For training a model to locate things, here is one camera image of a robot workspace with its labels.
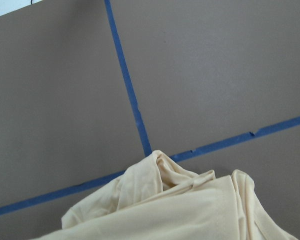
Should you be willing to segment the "cream long-sleeve printed shirt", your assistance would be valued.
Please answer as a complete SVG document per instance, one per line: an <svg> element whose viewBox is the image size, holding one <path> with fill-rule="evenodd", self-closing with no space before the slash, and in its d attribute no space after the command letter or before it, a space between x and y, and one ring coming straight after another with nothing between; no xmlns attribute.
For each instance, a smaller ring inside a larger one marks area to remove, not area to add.
<svg viewBox="0 0 300 240"><path fill-rule="evenodd" d="M45 240L291 240L241 170L216 177L156 150L73 205Z"/></svg>

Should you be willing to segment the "brown mat with blue grid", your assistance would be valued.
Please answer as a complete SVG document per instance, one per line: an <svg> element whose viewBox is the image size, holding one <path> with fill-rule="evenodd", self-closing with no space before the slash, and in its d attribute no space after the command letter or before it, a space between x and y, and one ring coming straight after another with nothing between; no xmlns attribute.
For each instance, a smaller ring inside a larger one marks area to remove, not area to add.
<svg viewBox="0 0 300 240"><path fill-rule="evenodd" d="M0 0L0 240L154 150L300 239L300 0Z"/></svg>

